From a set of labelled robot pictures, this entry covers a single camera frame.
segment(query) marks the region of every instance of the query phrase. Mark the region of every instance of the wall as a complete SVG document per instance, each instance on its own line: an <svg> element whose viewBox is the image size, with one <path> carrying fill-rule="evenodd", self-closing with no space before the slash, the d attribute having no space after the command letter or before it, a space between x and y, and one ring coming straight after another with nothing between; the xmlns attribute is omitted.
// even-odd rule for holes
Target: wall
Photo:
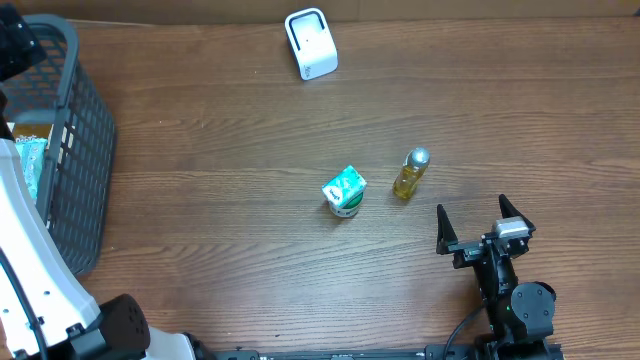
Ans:
<svg viewBox="0 0 640 360"><path fill-rule="evenodd" d="M148 24L280 22L318 6L329 21L630 16L640 0L13 0L23 14Z"/></svg>

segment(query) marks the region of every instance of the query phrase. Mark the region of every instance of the silver bottle cap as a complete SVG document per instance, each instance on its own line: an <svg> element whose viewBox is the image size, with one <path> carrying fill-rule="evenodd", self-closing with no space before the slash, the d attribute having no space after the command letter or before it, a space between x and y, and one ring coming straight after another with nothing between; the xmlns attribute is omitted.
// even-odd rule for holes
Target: silver bottle cap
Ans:
<svg viewBox="0 0 640 360"><path fill-rule="evenodd" d="M429 150L423 147L417 147L407 155L404 164L422 169L423 167L427 167L430 161L431 155L429 154Z"/></svg>

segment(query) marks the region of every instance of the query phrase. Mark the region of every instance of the yellow liquid bottle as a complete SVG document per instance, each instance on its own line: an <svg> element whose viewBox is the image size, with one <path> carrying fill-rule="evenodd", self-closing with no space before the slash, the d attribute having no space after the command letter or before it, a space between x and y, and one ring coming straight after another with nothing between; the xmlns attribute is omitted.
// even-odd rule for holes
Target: yellow liquid bottle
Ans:
<svg viewBox="0 0 640 360"><path fill-rule="evenodd" d="M400 175L393 183L393 193L401 199L408 200L418 187L418 180L429 166L431 156L425 148L418 147L407 155Z"/></svg>

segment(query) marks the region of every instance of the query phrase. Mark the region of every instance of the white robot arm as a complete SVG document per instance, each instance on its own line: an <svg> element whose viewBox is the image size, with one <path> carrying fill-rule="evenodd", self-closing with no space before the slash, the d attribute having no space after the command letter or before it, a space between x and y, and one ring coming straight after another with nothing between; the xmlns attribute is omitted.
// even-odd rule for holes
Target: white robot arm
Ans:
<svg viewBox="0 0 640 360"><path fill-rule="evenodd" d="M16 358L128 359L124 353L138 351L139 359L197 359L187 336L150 328L130 296L99 307L78 283L29 196L20 156L10 139L0 139L0 229L5 270L0 271L0 319L7 347ZM8 276L9 267L14 279ZM26 301L20 301L17 286ZM37 324L29 321L25 303ZM39 346L34 334L40 332ZM141 343L148 344L142 352L137 348ZM45 354L41 347L47 349Z"/></svg>

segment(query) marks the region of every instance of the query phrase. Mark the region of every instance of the plastic basket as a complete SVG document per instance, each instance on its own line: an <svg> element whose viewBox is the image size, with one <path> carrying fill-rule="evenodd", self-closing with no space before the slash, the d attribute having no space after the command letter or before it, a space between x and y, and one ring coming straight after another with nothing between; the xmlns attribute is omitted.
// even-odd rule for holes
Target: plastic basket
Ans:
<svg viewBox="0 0 640 360"><path fill-rule="evenodd" d="M47 59L1 86L7 121L52 124L36 208L73 274L100 255L116 144L113 117L78 62L78 36L53 15L25 16Z"/></svg>

